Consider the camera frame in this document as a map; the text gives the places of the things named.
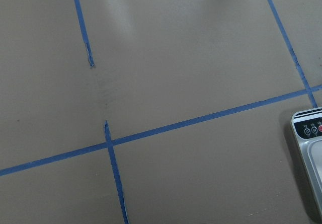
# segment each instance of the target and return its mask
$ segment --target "gray floor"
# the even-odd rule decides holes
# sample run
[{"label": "gray floor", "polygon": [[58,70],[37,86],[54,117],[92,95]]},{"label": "gray floor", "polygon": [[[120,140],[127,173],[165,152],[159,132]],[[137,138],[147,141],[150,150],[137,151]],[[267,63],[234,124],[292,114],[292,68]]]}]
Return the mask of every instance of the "gray floor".
[{"label": "gray floor", "polygon": [[[273,0],[311,87],[320,0]],[[304,89],[267,0],[0,0],[0,172]],[[133,223],[319,223],[306,94],[114,147]],[[314,92],[322,106],[321,91]],[[0,223],[124,223],[108,151],[0,176]]]}]

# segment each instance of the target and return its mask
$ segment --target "tape line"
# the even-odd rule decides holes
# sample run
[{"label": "tape line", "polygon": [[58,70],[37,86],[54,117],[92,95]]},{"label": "tape line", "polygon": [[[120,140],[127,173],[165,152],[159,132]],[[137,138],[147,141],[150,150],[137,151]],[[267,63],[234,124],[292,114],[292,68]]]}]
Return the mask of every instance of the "tape line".
[{"label": "tape line", "polygon": [[117,189],[117,193],[118,193],[120,204],[121,204],[124,223],[129,224],[129,220],[128,220],[127,212],[126,212],[126,207],[125,207],[121,177],[120,177],[119,169],[117,167],[116,157],[115,157],[113,144],[112,144],[112,140],[111,140],[111,134],[110,134],[109,125],[108,125],[107,121],[105,121],[104,133],[105,133],[105,139],[106,139],[106,146],[109,151],[109,156],[110,156],[110,160],[111,160],[116,189]]},{"label": "tape line", "polygon": [[97,145],[93,145],[93,146],[90,146],[90,147],[84,147],[84,148],[81,148],[81,149],[78,149],[78,150],[74,150],[74,151],[63,153],[63,154],[51,156],[51,157],[48,157],[48,158],[28,162],[28,163],[25,163],[25,164],[13,166],[13,167],[10,167],[10,168],[0,170],[0,176],[12,174],[12,173],[15,173],[15,172],[18,172],[18,171],[30,169],[30,168],[41,166],[41,165],[46,165],[46,164],[57,162],[57,161],[60,161],[60,160],[65,160],[65,159],[75,157],[75,156],[78,156],[78,155],[84,155],[84,154],[94,152],[94,151],[97,151],[97,150],[102,150],[104,148],[106,148],[106,143],[105,142],[97,144]]},{"label": "tape line", "polygon": [[81,4],[80,4],[79,0],[74,0],[74,2],[75,2],[76,12],[77,12],[77,16],[78,16],[80,31],[82,32],[82,38],[85,43],[85,47],[86,47],[86,51],[87,51],[87,55],[88,55],[88,60],[89,60],[90,66],[94,67],[95,64],[94,64],[94,60],[93,60],[89,37],[88,37],[87,31],[86,31],[86,26],[85,26],[83,13],[82,13]]},{"label": "tape line", "polygon": [[[319,91],[319,90],[322,90],[322,85],[319,85],[319,86],[316,86],[316,87],[312,88],[313,92],[316,92],[316,91]],[[159,128],[156,128],[156,129],[148,130],[148,131],[145,131],[145,132],[133,134],[133,135],[130,135],[130,136],[127,136],[127,137],[121,137],[121,138],[112,140],[111,142],[109,142],[109,144],[112,143],[113,146],[119,145],[119,144],[122,144],[122,143],[138,140],[140,138],[149,137],[149,136],[152,136],[152,135],[155,135],[155,134],[171,131],[171,130],[181,128],[181,127],[184,127],[184,126],[197,124],[199,122],[204,122],[204,121],[212,120],[212,119],[215,119],[215,118],[224,117],[224,116],[234,114],[234,113],[237,113],[237,112],[241,112],[241,111],[251,110],[253,108],[257,108],[257,107],[269,105],[269,104],[272,104],[272,103],[288,100],[288,99],[291,99],[291,98],[294,98],[294,97],[299,97],[299,96],[302,96],[302,95],[305,95],[305,94],[306,94],[306,90],[301,90],[301,91],[285,94],[285,95],[282,95],[282,96],[269,98],[269,99],[264,100],[264,101],[250,103],[250,104],[243,105],[243,106],[240,106],[240,107],[227,109],[227,110],[224,110],[224,111],[221,111],[221,112],[216,112],[216,113],[212,113],[212,114],[205,115],[205,116],[202,116],[202,117],[197,117],[197,118],[193,118],[193,119],[190,119],[190,120],[186,120],[186,121],[174,123],[174,124],[171,124],[171,125],[159,127]],[[10,168],[2,169],[2,170],[0,170],[0,176],[12,174],[12,173],[15,173],[15,172],[18,172],[18,171],[30,169],[30,168],[33,168],[33,167],[53,163],[53,162],[64,160],[64,159],[68,159],[68,158],[75,157],[75,156],[78,156],[78,155],[87,154],[87,153],[90,153],[90,152],[93,152],[93,151],[101,150],[103,148],[107,148],[107,143],[106,142],[103,142],[103,143],[100,143],[100,144],[97,144],[97,145],[93,145],[93,146],[89,146],[89,147],[80,148],[78,150],[70,151],[70,152],[67,152],[67,153],[60,154],[60,155],[51,156],[51,157],[44,158],[44,159],[41,159],[41,160],[36,160],[36,161],[28,162],[28,163],[25,163],[25,164],[13,166],[13,167],[10,167]]]},{"label": "tape line", "polygon": [[130,135],[130,136],[127,136],[127,137],[118,138],[118,139],[113,140],[112,143],[113,143],[113,145],[119,145],[119,144],[122,144],[122,143],[138,140],[140,138],[149,137],[149,136],[156,135],[156,134],[159,134],[159,133],[171,131],[171,130],[174,130],[174,129],[177,129],[177,128],[190,126],[190,125],[197,124],[197,123],[200,123],[200,122],[212,120],[212,119],[215,119],[215,118],[231,115],[231,114],[234,114],[234,113],[237,113],[237,112],[242,112],[242,111],[250,110],[250,109],[261,107],[261,106],[265,106],[265,105],[268,105],[268,104],[272,104],[272,103],[275,103],[275,102],[287,100],[287,99],[290,99],[290,98],[293,98],[293,97],[298,97],[298,96],[305,95],[305,94],[306,94],[306,90],[301,90],[301,91],[297,91],[297,92],[293,92],[293,93],[288,93],[288,94],[278,96],[278,97],[273,97],[273,98],[270,98],[270,99],[267,99],[267,100],[264,100],[264,101],[254,102],[254,103],[246,104],[246,105],[243,105],[243,106],[230,108],[230,109],[227,109],[227,110],[224,110],[224,111],[212,113],[212,114],[205,115],[205,116],[202,116],[202,117],[196,117],[196,118],[193,118],[193,119],[190,119],[190,120],[186,120],[186,121],[174,123],[174,124],[171,124],[171,125],[155,128],[155,129],[148,130],[148,131],[145,131],[145,132],[133,134],[133,135]]},{"label": "tape line", "polygon": [[295,54],[295,52],[293,50],[291,41],[289,40],[289,38],[288,38],[288,36],[286,34],[286,30],[285,30],[285,28],[284,28],[284,26],[282,24],[282,21],[281,21],[280,17],[278,16],[278,13],[277,13],[277,10],[276,10],[276,8],[274,6],[273,0],[267,0],[267,1],[268,1],[269,6],[271,7],[271,10],[272,10],[273,15],[274,15],[275,20],[276,20],[276,23],[277,23],[277,25],[278,25],[278,27],[279,27],[282,35],[283,35],[284,41],[286,43],[286,46],[287,46],[287,48],[288,48],[288,50],[289,50],[289,52],[290,52],[290,54],[292,56],[292,59],[293,59],[293,61],[295,63],[296,69],[297,69],[297,71],[298,71],[298,73],[299,73],[299,75],[301,77],[301,80],[302,80],[304,86],[305,86],[305,89],[306,89],[308,97],[309,97],[309,99],[311,101],[312,107],[315,108],[315,107],[317,107],[317,104],[316,104],[316,101],[315,101],[314,96],[312,94],[311,88],[310,88],[310,86],[309,86],[309,84],[308,84],[308,82],[307,82],[307,80],[305,78],[305,75],[304,75],[304,72],[302,70],[302,67],[299,64],[298,60],[297,60],[297,57],[296,57],[296,54]]}]

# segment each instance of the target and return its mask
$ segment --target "control panel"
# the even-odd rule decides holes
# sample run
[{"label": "control panel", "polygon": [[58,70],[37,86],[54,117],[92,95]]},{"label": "control panel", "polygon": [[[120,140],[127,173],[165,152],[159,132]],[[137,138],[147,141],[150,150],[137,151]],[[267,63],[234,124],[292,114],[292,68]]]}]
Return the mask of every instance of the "control panel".
[{"label": "control panel", "polygon": [[322,136],[322,117],[294,123],[297,134],[304,139]]}]

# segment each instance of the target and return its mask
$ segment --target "button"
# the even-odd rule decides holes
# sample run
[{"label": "button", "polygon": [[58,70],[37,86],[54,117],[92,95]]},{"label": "button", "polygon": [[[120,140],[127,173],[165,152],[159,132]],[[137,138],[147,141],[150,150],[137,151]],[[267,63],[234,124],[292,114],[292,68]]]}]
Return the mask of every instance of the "button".
[{"label": "button", "polygon": [[304,127],[304,133],[305,133],[305,135],[309,137],[310,134],[311,134],[310,129],[307,128],[307,125],[304,125],[303,127]]},{"label": "button", "polygon": [[315,126],[311,129],[311,131],[312,133],[317,134],[317,128]]},{"label": "button", "polygon": [[311,131],[310,131],[310,129],[306,128],[306,129],[304,130],[304,133],[305,133],[307,136],[310,136]]}]

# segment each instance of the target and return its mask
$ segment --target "blue tape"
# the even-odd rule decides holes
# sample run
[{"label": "blue tape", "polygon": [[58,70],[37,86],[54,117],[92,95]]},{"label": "blue tape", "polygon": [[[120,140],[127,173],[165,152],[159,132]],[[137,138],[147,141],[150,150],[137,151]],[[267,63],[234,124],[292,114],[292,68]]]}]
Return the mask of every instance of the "blue tape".
[{"label": "blue tape", "polygon": [[111,134],[110,134],[109,125],[108,125],[107,121],[105,121],[104,133],[105,133],[107,149],[108,149],[109,155],[110,155],[110,160],[111,160],[113,175],[114,175],[114,179],[115,179],[116,189],[117,189],[117,193],[119,195],[119,200],[120,200],[120,204],[121,204],[124,223],[129,224],[129,220],[128,220],[127,212],[126,212],[126,207],[125,207],[121,177],[120,177],[119,169],[117,167],[116,157],[115,157],[113,144],[112,144],[112,140],[111,140]]},{"label": "blue tape", "polygon": [[305,95],[305,94],[306,94],[306,90],[301,90],[301,91],[297,91],[297,92],[293,92],[293,93],[288,93],[288,94],[278,96],[278,97],[273,97],[273,98],[270,98],[270,99],[267,99],[267,100],[264,100],[264,101],[254,102],[254,103],[246,104],[246,105],[243,105],[243,106],[230,108],[230,109],[227,109],[227,110],[224,110],[224,111],[221,111],[221,112],[212,113],[212,114],[205,115],[205,116],[202,116],[202,117],[196,117],[196,118],[193,118],[193,119],[190,119],[190,120],[174,123],[174,124],[171,124],[171,125],[168,125],[168,126],[163,126],[163,127],[155,128],[155,129],[148,130],[148,131],[145,131],[145,132],[133,134],[133,135],[130,135],[130,136],[127,136],[127,137],[118,138],[118,139],[113,140],[112,143],[113,143],[113,145],[118,145],[118,144],[122,144],[122,143],[125,143],[125,142],[134,141],[134,140],[137,140],[137,139],[140,139],[140,138],[149,137],[149,136],[156,135],[156,134],[159,134],[159,133],[171,131],[171,130],[174,130],[174,129],[177,129],[177,128],[181,128],[181,127],[197,124],[197,123],[200,123],[200,122],[212,120],[212,119],[215,119],[215,118],[231,115],[231,114],[234,114],[234,113],[237,113],[237,112],[250,110],[250,109],[253,109],[253,108],[265,106],[265,105],[272,104],[272,103],[275,103],[275,102],[280,102],[280,101],[283,101],[283,100],[287,100],[287,99],[298,97],[298,96]]},{"label": "blue tape", "polygon": [[44,158],[44,159],[41,159],[41,160],[32,161],[32,162],[25,163],[25,164],[22,164],[22,165],[17,165],[17,166],[14,166],[14,167],[10,167],[10,168],[7,168],[7,169],[0,170],[0,176],[12,174],[12,173],[15,173],[15,172],[18,172],[18,171],[34,168],[34,167],[41,166],[41,165],[46,165],[46,164],[57,162],[57,161],[60,161],[60,160],[65,160],[65,159],[75,157],[75,156],[78,156],[78,155],[84,155],[84,154],[94,152],[94,151],[97,151],[97,150],[101,150],[101,149],[104,149],[104,148],[106,148],[106,143],[105,142],[97,144],[97,145],[93,145],[93,146],[90,146],[90,147],[84,147],[84,148],[81,148],[81,149],[78,149],[78,150],[63,153],[63,154],[60,154],[60,155],[51,156],[51,157]]},{"label": "blue tape", "polygon": [[290,54],[291,54],[291,56],[293,58],[293,61],[294,61],[295,66],[296,66],[296,69],[297,69],[297,71],[298,71],[298,73],[299,73],[299,75],[300,75],[300,77],[302,79],[302,82],[303,82],[304,86],[305,86],[305,89],[306,89],[308,97],[309,97],[309,99],[311,101],[312,107],[315,108],[315,107],[317,107],[317,104],[316,104],[316,101],[315,101],[314,96],[312,94],[311,88],[310,88],[310,86],[309,86],[309,84],[308,84],[308,82],[307,82],[307,80],[305,78],[305,75],[304,75],[304,72],[302,70],[302,67],[299,64],[298,60],[297,60],[297,57],[296,57],[296,54],[295,54],[295,52],[293,50],[291,41],[289,40],[289,38],[288,38],[288,36],[286,34],[286,30],[285,30],[285,28],[284,28],[284,26],[282,24],[282,21],[281,21],[280,17],[278,16],[278,13],[277,13],[277,10],[276,10],[276,8],[274,6],[273,0],[267,0],[267,1],[268,1],[268,4],[271,7],[271,10],[272,10],[273,15],[274,15],[275,20],[276,20],[276,23],[277,23],[277,25],[278,25],[278,27],[279,27],[282,35],[283,35],[284,41],[286,43],[286,46],[287,46],[287,48],[288,48],[288,50],[289,50],[289,52],[290,52]]},{"label": "blue tape", "polygon": [[322,89],[322,85],[316,86],[316,87],[311,87],[312,92],[317,92]]},{"label": "blue tape", "polygon": [[[313,88],[311,88],[311,90],[313,92],[322,90],[322,85],[313,87]],[[2,170],[0,170],[0,176],[12,174],[12,173],[15,173],[15,172],[18,172],[18,171],[30,169],[30,168],[37,167],[37,166],[40,166],[40,165],[45,165],[45,164],[49,164],[49,163],[52,163],[52,162],[56,162],[56,161],[68,159],[68,158],[71,158],[71,157],[75,157],[75,156],[78,156],[78,155],[83,155],[83,154],[87,154],[87,153],[90,153],[90,152],[93,152],[93,151],[101,150],[103,148],[107,148],[107,144],[109,144],[110,146],[111,146],[111,144],[112,144],[112,146],[119,145],[119,144],[122,144],[122,143],[138,140],[138,139],[141,139],[141,138],[144,138],[144,137],[149,137],[149,136],[156,135],[156,134],[159,134],[159,133],[171,131],[171,130],[174,130],[174,129],[177,129],[177,128],[197,124],[197,123],[200,123],[200,122],[212,120],[212,119],[219,118],[219,117],[224,117],[224,116],[227,116],[227,115],[231,115],[233,113],[250,110],[250,109],[253,109],[253,108],[257,108],[257,107],[269,105],[269,104],[272,104],[272,103],[284,101],[284,100],[291,99],[291,98],[294,98],[294,97],[299,97],[299,96],[302,96],[302,95],[305,95],[305,94],[306,94],[306,90],[301,90],[301,91],[285,94],[285,95],[282,95],[282,96],[269,98],[269,99],[264,100],[264,101],[250,103],[250,104],[247,104],[247,105],[227,109],[227,110],[224,110],[224,111],[221,111],[221,112],[216,112],[216,113],[212,113],[212,114],[205,115],[205,116],[202,116],[202,117],[197,117],[197,118],[193,118],[193,119],[190,119],[190,120],[186,120],[186,121],[174,123],[174,124],[171,124],[171,125],[159,127],[159,128],[156,128],[156,129],[148,130],[148,131],[145,131],[145,132],[133,134],[133,135],[130,135],[130,136],[127,136],[127,137],[121,137],[121,138],[118,138],[118,139],[115,139],[115,140],[109,140],[108,142],[103,142],[103,143],[93,145],[93,146],[90,146],[90,147],[84,147],[84,148],[74,150],[74,151],[71,151],[71,152],[67,152],[67,153],[64,153],[64,154],[44,158],[44,159],[41,159],[41,160],[32,161],[32,162],[29,162],[29,163],[25,163],[25,164],[22,164],[22,165],[17,165],[17,166],[10,167],[10,168],[7,168],[7,169],[2,169]],[[106,134],[107,134],[106,138],[111,139],[110,132],[107,131]]]},{"label": "blue tape", "polygon": [[85,26],[83,13],[82,13],[81,4],[80,4],[79,0],[74,0],[74,2],[75,2],[76,12],[77,12],[77,16],[78,16],[80,31],[82,32],[82,38],[85,43],[85,47],[86,47],[86,51],[87,51],[87,55],[88,55],[88,60],[89,60],[90,66],[94,67],[95,64],[94,64],[94,60],[93,60],[89,37],[88,37],[87,31],[86,31],[86,26]]}]

